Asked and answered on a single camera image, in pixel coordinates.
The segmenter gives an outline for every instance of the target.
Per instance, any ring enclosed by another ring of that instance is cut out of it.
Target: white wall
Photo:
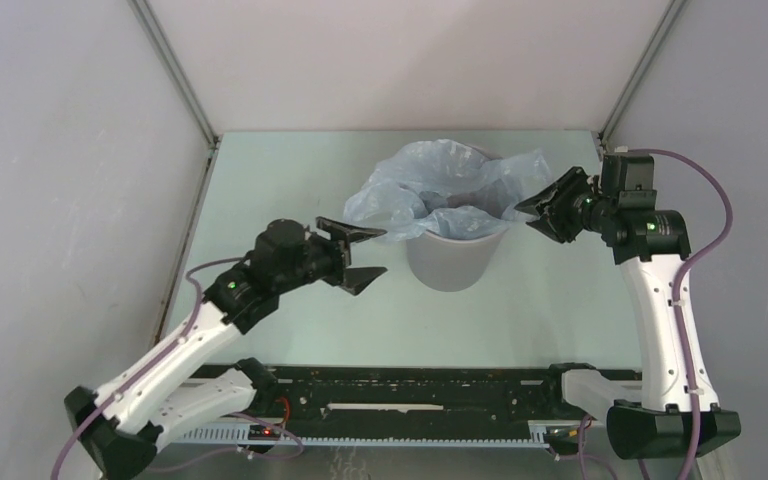
[[[232,130],[599,130],[669,0],[156,0]]]
[[[690,2],[614,143],[683,152],[731,196],[732,236],[694,269],[693,305],[722,405],[741,415],[743,478],[768,478],[768,2]],[[656,179],[698,250],[722,226],[716,194],[668,159]]]
[[[0,479],[48,478],[64,395],[145,352],[206,158],[125,0],[0,2]]]

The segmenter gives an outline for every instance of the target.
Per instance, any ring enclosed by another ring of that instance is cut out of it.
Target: white table
[[[192,267],[240,256],[277,218],[341,219],[379,160],[406,143],[452,138],[504,156],[542,148],[554,175],[581,165],[598,173],[586,131],[227,133],[192,238]],[[597,234],[559,245],[526,225],[505,236],[482,279],[440,293],[411,273],[404,244],[368,242],[355,266],[389,272],[358,297],[319,282],[281,297],[279,310],[211,363],[254,356],[267,364],[424,367],[546,367],[589,362],[639,368],[631,301]],[[209,285],[223,267],[197,275]],[[184,283],[166,329],[193,306]]]

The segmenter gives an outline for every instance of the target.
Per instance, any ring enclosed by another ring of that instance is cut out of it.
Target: translucent plastic bag
[[[343,218],[384,228],[382,238],[391,242],[426,230],[473,240],[530,220],[514,206],[551,182],[540,150],[490,160],[453,140],[416,142],[378,162],[360,192],[346,201]]]

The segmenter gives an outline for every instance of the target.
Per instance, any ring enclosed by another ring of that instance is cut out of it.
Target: robotic arm
[[[570,366],[561,378],[564,402],[607,424],[615,453],[623,459],[680,457],[688,450],[691,394],[697,395],[704,455],[740,434],[736,412],[722,410],[708,378],[690,304],[687,276],[679,286],[681,304],[673,304],[673,280],[690,254],[682,216],[656,210],[654,160],[647,155],[608,155],[599,176],[574,167],[557,182],[519,205],[528,223],[559,243],[582,230],[601,234],[613,250],[634,302],[643,388],[617,386],[589,365]],[[697,388],[689,391],[681,335],[681,309]]]
[[[258,414],[274,402],[277,380],[255,359],[199,387],[179,387],[212,354],[277,310],[282,294],[323,280],[358,295],[387,271],[348,268],[350,245],[383,230],[321,217],[317,227],[330,238],[291,220],[270,223],[254,250],[205,291],[191,321],[95,391],[77,387],[67,395],[73,428],[101,409],[80,440],[108,480],[135,477],[175,438],[203,423],[246,409]]]

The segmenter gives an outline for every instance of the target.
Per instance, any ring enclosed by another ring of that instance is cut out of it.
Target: plastic bag
[[[552,182],[540,150],[490,160],[453,140],[405,145],[378,162],[360,192],[346,201],[346,222],[383,228],[398,242],[429,230],[473,240],[531,220],[514,206]]]

